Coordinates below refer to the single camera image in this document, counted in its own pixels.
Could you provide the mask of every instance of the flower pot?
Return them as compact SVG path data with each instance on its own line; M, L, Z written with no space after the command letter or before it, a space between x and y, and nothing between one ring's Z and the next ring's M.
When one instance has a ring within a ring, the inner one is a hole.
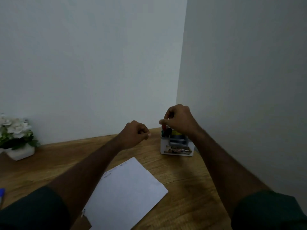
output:
M5 153L15 161L24 159L28 156L32 156L35 152L35 147L32 147L26 144L24 147L12 150L12 148L8 148L4 150Z

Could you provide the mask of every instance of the sheet of paper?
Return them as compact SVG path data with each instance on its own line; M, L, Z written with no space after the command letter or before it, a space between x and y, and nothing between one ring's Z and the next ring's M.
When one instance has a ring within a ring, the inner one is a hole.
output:
M133 157L103 174L83 212L95 230L130 230L167 192Z

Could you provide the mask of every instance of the white wall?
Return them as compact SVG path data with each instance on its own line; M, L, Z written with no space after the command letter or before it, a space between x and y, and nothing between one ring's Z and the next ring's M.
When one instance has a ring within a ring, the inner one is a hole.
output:
M307 0L188 0L177 103L307 213Z
M187 0L1 0L0 112L42 144L148 128L174 105Z

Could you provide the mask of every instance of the wooden tabletop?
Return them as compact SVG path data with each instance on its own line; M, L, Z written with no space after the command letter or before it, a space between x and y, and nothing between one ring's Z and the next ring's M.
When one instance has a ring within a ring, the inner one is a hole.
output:
M201 156L162 155L160 128L150 131L148 140L120 152L108 167L135 157L169 191L133 229L230 230L230 219ZM2 208L47 184L114 136L44 145L17 162L0 154L0 188L6 188ZM82 219L74 229L88 230Z

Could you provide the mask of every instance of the dark green shirt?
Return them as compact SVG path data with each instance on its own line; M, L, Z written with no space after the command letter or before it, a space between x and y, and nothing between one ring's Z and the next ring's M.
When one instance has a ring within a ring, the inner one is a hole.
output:
M307 229L307 217L294 197L260 191L240 201L231 225L234 230L302 230ZM69 226L67 207L47 186L0 211L0 230L54 230Z

